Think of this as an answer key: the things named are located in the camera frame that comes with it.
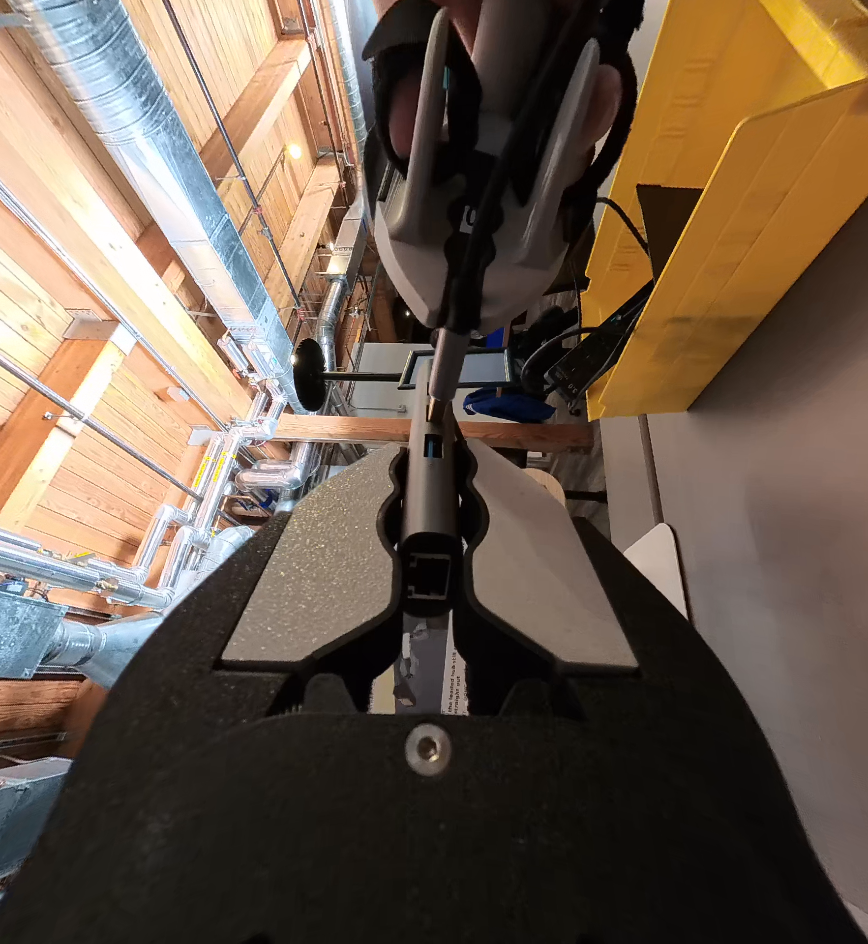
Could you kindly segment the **slim grey usb hub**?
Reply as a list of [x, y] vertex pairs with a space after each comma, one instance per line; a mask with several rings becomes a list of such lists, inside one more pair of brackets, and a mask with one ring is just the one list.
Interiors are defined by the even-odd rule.
[[455, 465], [456, 429], [448, 410], [438, 422], [412, 422], [404, 474], [401, 535], [402, 603], [415, 618], [447, 614], [459, 593], [462, 543]]

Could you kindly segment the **person's right hand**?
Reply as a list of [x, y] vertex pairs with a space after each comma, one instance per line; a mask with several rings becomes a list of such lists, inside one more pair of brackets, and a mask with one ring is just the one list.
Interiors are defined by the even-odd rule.
[[[375, 122], [372, 135], [388, 160], [406, 176], [414, 137], [419, 89], [428, 37], [440, 8], [450, 11], [454, 38], [471, 50], [481, 2], [376, 2], [379, 22], [367, 41], [362, 59], [371, 61]], [[593, 94], [578, 136], [581, 168], [593, 165], [595, 151], [616, 126], [625, 81], [618, 53], [628, 52], [629, 40], [643, 20], [643, 2], [605, 2], [605, 38], [599, 39], [601, 60]], [[615, 49], [605, 39], [617, 41]]]

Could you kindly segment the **yellow plastic bin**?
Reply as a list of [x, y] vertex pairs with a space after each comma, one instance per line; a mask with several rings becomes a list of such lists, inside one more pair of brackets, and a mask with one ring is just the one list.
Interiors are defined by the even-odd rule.
[[868, 2], [673, 1], [610, 198], [696, 191], [591, 420], [685, 411], [868, 196]]

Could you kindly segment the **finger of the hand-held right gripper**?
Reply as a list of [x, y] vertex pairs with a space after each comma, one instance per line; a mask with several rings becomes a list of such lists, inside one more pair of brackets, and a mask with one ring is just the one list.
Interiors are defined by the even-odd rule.
[[389, 6], [367, 41], [367, 143], [376, 242], [395, 287], [428, 327], [449, 296], [448, 244], [461, 196], [461, 39], [444, 6]]
[[589, 168], [582, 124], [600, 83], [594, 36], [477, 36], [483, 93], [465, 195], [464, 302], [508, 324], [548, 290], [587, 224], [569, 187]]

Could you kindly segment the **black disc on pole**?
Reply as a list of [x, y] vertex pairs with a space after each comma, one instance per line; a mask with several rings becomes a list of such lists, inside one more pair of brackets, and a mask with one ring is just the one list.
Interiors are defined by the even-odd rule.
[[338, 384], [395, 384], [399, 391], [413, 391], [412, 380], [420, 352], [408, 352], [400, 373], [329, 370], [320, 343], [314, 338], [302, 340], [290, 356], [293, 382], [300, 409], [318, 412], [330, 398], [333, 385]]

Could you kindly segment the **blue bag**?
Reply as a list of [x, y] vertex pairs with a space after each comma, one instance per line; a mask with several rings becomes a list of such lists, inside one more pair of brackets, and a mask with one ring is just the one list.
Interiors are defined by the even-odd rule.
[[541, 424], [556, 413], [556, 408], [519, 388], [480, 387], [463, 401], [466, 415], [483, 415], [519, 424]]

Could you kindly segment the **white stand base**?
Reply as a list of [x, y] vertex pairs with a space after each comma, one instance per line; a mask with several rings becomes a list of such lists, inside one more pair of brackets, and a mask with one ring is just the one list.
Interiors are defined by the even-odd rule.
[[623, 553], [676, 610], [689, 620], [684, 571], [673, 529], [666, 523], [657, 524]]

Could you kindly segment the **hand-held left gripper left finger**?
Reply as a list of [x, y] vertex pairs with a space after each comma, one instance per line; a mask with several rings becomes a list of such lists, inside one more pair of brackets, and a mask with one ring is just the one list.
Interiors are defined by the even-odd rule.
[[385, 529], [403, 447], [382, 447], [298, 503], [222, 655], [230, 669], [375, 677], [403, 636]]

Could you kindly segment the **silver ventilation duct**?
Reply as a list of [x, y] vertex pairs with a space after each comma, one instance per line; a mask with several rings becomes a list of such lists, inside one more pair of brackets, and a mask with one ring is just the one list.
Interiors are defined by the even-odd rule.
[[[217, 526], [240, 452], [275, 440], [290, 344], [122, 2], [16, 2], [0, 29], [0, 572], [113, 595], [101, 624], [0, 591], [0, 678], [78, 669], [110, 688], [252, 534]], [[55, 92], [262, 367], [249, 395], [97, 189]]]

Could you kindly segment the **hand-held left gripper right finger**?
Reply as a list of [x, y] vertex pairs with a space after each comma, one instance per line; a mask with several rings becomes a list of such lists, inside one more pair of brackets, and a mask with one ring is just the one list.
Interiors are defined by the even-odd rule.
[[638, 668], [566, 508], [488, 445], [467, 440], [474, 530], [454, 611], [456, 646], [487, 679], [501, 671], [561, 676]]

